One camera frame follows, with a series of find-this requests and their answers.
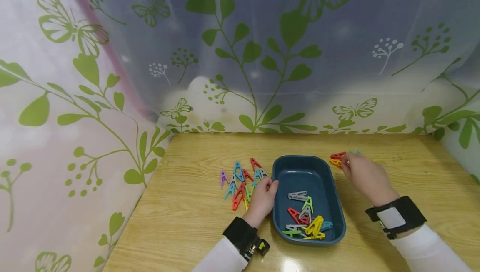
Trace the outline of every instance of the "hand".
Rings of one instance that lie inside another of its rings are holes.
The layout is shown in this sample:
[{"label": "hand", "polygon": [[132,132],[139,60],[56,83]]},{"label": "hand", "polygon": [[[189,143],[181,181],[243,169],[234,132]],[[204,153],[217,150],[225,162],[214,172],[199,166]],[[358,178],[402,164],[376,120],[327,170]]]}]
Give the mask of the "hand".
[{"label": "hand", "polygon": [[367,197],[373,206],[386,205],[400,198],[390,185],[385,169],[370,159],[347,153],[341,167],[355,189]]},{"label": "hand", "polygon": [[262,224],[263,219],[272,211],[275,195],[277,195],[278,180],[265,177],[253,190],[252,199],[248,211],[243,219],[256,229]]}]

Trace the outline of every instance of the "white sleeve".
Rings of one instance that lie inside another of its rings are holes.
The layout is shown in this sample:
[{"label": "white sleeve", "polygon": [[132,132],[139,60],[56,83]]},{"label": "white sleeve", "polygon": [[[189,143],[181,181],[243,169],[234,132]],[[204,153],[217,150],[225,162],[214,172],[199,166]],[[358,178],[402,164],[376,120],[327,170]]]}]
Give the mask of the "white sleeve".
[{"label": "white sleeve", "polygon": [[239,250],[223,237],[192,272],[240,272],[247,264]]},{"label": "white sleeve", "polygon": [[413,234],[391,240],[412,272],[471,272],[471,269],[427,225]]}]

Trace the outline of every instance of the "wooden table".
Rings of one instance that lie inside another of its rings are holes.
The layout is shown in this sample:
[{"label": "wooden table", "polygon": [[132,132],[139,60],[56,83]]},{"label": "wooden table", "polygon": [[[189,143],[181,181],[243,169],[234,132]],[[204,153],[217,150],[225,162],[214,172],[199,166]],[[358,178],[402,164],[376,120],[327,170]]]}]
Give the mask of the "wooden table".
[{"label": "wooden table", "polygon": [[[392,185],[410,196],[428,224],[474,271],[480,271],[480,186],[430,136],[286,135],[262,133],[181,134],[174,137],[104,272],[190,271],[222,237],[236,215],[224,200],[220,171],[235,161],[249,167],[255,157],[271,175],[282,155],[315,155],[361,149],[384,165]],[[265,219],[260,237],[271,245],[246,271],[408,271],[378,224],[364,210],[366,199],[332,168],[347,221],[347,234],[332,247],[286,243]]]}]

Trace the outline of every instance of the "pile of clothespins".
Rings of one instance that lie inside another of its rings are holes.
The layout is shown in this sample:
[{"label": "pile of clothespins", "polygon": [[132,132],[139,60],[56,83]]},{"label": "pile of clothespins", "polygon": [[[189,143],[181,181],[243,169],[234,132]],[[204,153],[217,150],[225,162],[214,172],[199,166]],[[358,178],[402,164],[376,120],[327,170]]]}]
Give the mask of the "pile of clothespins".
[{"label": "pile of clothespins", "polygon": [[342,163],[342,158],[343,158],[343,156],[344,156],[345,154],[347,154],[347,152],[339,152],[339,153],[332,154],[332,155],[330,156],[329,162],[330,162],[332,165],[334,165],[335,167],[343,170],[340,164]]},{"label": "pile of clothespins", "polygon": [[[240,162],[238,161],[235,162],[235,168],[233,169],[233,175],[230,178],[230,181],[228,180],[227,174],[225,174],[224,170],[222,170],[220,173],[220,186],[222,187],[222,189],[224,181],[229,184],[228,191],[225,194],[224,200],[227,199],[228,195],[232,194],[232,209],[234,211],[237,210],[242,199],[243,203],[245,204],[245,210],[247,211],[250,199],[252,198],[253,189],[255,189],[258,184],[257,178],[259,179],[259,181],[261,181],[264,177],[269,177],[265,170],[263,170],[262,166],[253,157],[250,158],[250,164],[252,164],[252,171],[255,171],[253,177],[247,172],[246,169],[241,168]],[[252,180],[251,190],[249,190],[246,185],[247,178],[250,178],[250,180]],[[237,185],[237,179],[241,182],[240,186]]]},{"label": "pile of clothespins", "polygon": [[300,235],[304,240],[323,240],[325,239],[325,231],[333,228],[333,223],[324,221],[322,216],[317,216],[312,221],[313,203],[312,197],[308,196],[307,191],[288,193],[288,199],[303,201],[302,211],[298,212],[293,208],[287,211],[292,216],[296,224],[287,224],[283,233],[294,237]]}]

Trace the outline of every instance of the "curtain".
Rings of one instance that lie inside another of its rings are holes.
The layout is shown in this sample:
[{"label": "curtain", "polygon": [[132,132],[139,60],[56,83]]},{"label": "curtain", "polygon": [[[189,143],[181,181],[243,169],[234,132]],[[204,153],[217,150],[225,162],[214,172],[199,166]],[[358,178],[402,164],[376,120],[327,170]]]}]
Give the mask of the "curtain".
[{"label": "curtain", "polygon": [[0,261],[100,271],[175,133],[431,134],[478,181],[477,0],[0,0]]}]

